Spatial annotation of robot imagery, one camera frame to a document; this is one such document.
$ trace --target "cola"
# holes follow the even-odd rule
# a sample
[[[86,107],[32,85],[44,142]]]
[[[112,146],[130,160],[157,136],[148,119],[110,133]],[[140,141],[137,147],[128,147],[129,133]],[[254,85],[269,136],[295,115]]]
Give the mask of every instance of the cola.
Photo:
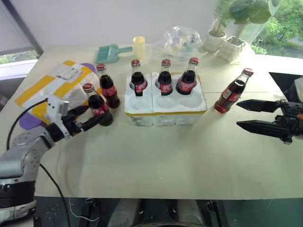
[[[107,100],[107,104],[110,108],[118,108],[120,106],[120,99],[117,95],[117,89],[114,86],[114,82],[107,74],[107,70],[104,64],[98,64],[96,66],[100,87],[102,88],[102,95]]]
[[[221,94],[218,101],[214,104],[214,109],[218,113],[226,113],[231,106],[237,102],[243,93],[248,79],[254,74],[252,69],[245,68]]]
[[[178,80],[176,90],[182,95],[190,95],[192,89],[197,85],[196,68],[199,63],[198,58],[189,59],[187,69]]]
[[[172,93],[172,85],[171,85],[171,75],[169,72],[170,68],[170,60],[163,59],[161,63],[161,72],[156,81],[156,87],[161,90],[162,96],[168,96]]]
[[[90,83],[83,85],[83,90],[89,98],[89,107],[95,116],[103,115],[104,118],[99,122],[102,126],[109,126],[113,122],[113,116],[109,111],[107,103],[95,91],[94,86]]]
[[[147,87],[147,81],[141,73],[140,61],[137,59],[132,60],[132,68],[132,80],[129,86],[134,90],[136,96],[143,96],[143,90]]]

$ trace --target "red bottle cap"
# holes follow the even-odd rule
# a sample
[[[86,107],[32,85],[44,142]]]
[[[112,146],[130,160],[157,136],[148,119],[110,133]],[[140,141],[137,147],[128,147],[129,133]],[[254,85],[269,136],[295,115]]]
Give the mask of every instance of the red bottle cap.
[[[244,70],[243,70],[243,73],[245,74],[245,75],[248,75],[248,76],[252,76],[253,74],[254,74],[254,71],[252,70],[252,69],[250,69],[250,68],[245,68]]]
[[[165,67],[169,67],[170,66],[170,60],[169,59],[163,59],[161,65],[165,66]]]
[[[195,57],[190,58],[190,59],[189,59],[189,63],[194,64],[194,65],[197,65],[197,64],[199,63],[199,59],[198,59],[198,58],[195,58]]]
[[[106,69],[105,64],[98,64],[96,66],[96,68],[97,68],[97,71],[103,71]]]
[[[132,60],[132,67],[140,66],[140,61],[138,59]]]
[[[94,90],[94,86],[90,83],[84,84],[83,85],[83,90],[85,93],[92,92]]]

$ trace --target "red label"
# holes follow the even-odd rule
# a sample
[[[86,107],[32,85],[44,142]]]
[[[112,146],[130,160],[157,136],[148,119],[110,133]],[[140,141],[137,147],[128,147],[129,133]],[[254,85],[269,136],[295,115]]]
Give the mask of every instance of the red label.
[[[160,84],[158,80],[156,81],[156,87],[159,88],[163,93],[167,93],[172,90],[171,84]]]
[[[236,102],[241,94],[239,93],[232,93],[228,88],[225,89],[223,92],[222,92],[222,96],[223,98],[227,99],[228,101],[231,101],[231,102]]]
[[[144,80],[142,84],[134,86],[134,90],[139,93],[142,92],[144,89],[146,89],[146,87],[147,87],[147,81]]]
[[[108,111],[108,105],[104,103],[99,109],[91,109],[91,111],[95,116],[105,114]]]
[[[181,79],[178,81],[178,87],[181,91],[191,91],[197,85],[197,81],[191,84],[184,83]]]
[[[102,94],[104,96],[113,96],[117,93],[117,89],[115,88],[115,86],[112,86],[111,88],[108,89],[102,89]]]

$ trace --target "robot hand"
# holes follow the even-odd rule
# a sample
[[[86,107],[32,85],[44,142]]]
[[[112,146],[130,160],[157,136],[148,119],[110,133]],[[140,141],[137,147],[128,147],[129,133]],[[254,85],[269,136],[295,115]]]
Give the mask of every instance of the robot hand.
[[[68,102],[50,97],[47,118],[52,122],[45,128],[31,129],[17,136],[11,148],[0,156],[0,225],[23,217],[30,217],[36,209],[34,200],[35,183],[44,153],[63,138],[70,138],[79,132],[89,130],[102,120],[103,116],[91,117],[80,123],[76,118],[88,106],[78,106],[70,111]]]
[[[285,144],[293,142],[293,136],[303,135],[303,104],[285,100],[276,102],[250,99],[237,103],[238,106],[256,112],[273,113],[281,108],[283,116],[277,115],[274,122],[259,120],[237,122],[241,128],[256,134],[280,138]]]

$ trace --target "styrofoam bottle holder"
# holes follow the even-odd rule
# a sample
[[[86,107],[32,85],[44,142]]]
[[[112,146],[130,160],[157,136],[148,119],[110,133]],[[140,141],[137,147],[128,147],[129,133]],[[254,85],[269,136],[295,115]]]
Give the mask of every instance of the styrofoam bottle holder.
[[[159,74],[153,72],[144,75],[148,85],[142,97],[136,97],[134,90],[129,87],[131,75],[127,77],[125,92],[125,113],[133,124],[138,126],[188,125],[194,124],[207,106],[201,89],[200,79],[197,76],[197,85],[190,95],[182,95],[176,91],[176,84],[182,74],[172,73],[173,92],[162,96],[160,89],[155,86]]]
[[[152,83],[150,74],[144,74],[147,87],[143,90],[143,96],[136,96],[134,90],[129,86],[132,75],[128,75],[125,91],[125,113],[130,121],[137,126],[151,126],[152,118]]]

